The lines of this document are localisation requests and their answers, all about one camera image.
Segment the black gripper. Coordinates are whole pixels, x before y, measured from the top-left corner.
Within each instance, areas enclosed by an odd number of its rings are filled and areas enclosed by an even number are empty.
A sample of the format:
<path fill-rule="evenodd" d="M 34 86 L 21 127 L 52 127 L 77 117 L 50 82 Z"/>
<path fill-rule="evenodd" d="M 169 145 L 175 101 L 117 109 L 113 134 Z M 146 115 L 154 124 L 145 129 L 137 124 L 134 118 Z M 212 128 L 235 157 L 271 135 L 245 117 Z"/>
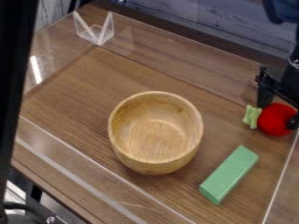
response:
<path fill-rule="evenodd" d="M 263 109 L 277 96 L 299 109 L 299 69 L 287 66 L 284 71 L 267 66 L 259 68 L 256 81 L 256 105 Z M 299 113 L 288 120 L 285 127 L 299 129 Z"/>

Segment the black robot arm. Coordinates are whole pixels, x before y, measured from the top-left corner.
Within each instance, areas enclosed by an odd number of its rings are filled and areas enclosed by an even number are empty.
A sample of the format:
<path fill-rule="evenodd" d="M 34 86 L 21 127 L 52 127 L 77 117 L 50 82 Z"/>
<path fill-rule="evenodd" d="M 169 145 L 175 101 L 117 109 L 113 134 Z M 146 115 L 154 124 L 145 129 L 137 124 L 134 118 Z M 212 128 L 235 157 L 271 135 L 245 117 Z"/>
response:
<path fill-rule="evenodd" d="M 283 122 L 287 130 L 299 129 L 299 0 L 261 0 L 268 21 L 275 25 L 293 26 L 292 44 L 284 56 L 284 68 L 273 76 L 268 66 L 259 68 L 256 75 L 256 105 L 265 109 L 277 96 L 295 108 Z"/>

